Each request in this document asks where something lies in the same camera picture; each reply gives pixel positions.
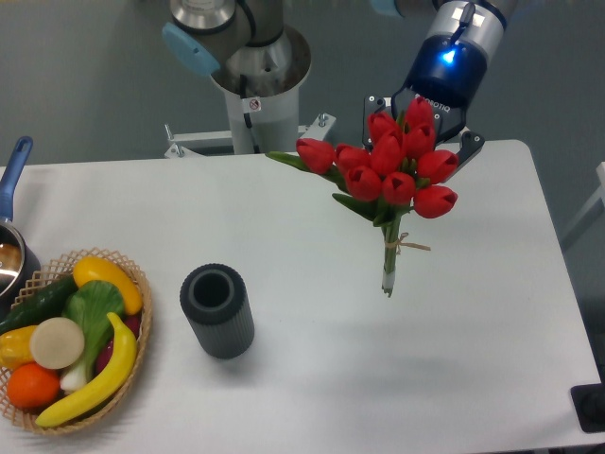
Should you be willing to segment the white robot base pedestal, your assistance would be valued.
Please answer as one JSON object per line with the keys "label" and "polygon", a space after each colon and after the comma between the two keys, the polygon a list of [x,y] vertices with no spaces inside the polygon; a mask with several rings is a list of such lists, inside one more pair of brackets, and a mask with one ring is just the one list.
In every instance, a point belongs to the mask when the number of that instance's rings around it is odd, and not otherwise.
{"label": "white robot base pedestal", "polygon": [[242,97],[223,92],[229,120],[225,131],[173,133],[165,126],[168,159],[192,158],[219,150],[225,154],[293,151],[300,138],[325,140],[337,118],[321,112],[309,124],[300,122],[300,89],[274,96]]}

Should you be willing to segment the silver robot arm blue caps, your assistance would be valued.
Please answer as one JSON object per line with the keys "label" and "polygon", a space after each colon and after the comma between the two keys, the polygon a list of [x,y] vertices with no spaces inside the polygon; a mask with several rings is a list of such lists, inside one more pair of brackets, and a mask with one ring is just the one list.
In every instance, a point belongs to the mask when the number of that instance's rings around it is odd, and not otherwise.
{"label": "silver robot arm blue caps", "polygon": [[[400,114],[424,98],[437,139],[460,140],[462,164],[482,149],[466,114],[516,10],[513,1],[376,1],[384,15],[434,11],[435,19],[402,87],[369,96],[366,114]],[[174,1],[162,35],[190,71],[209,77],[223,93],[230,127],[225,131],[169,134],[167,156],[191,157],[197,148],[229,147],[237,154],[291,151],[299,138],[326,138],[335,119],[320,114],[299,122],[299,90],[311,67],[310,48],[284,20],[280,1]]]}

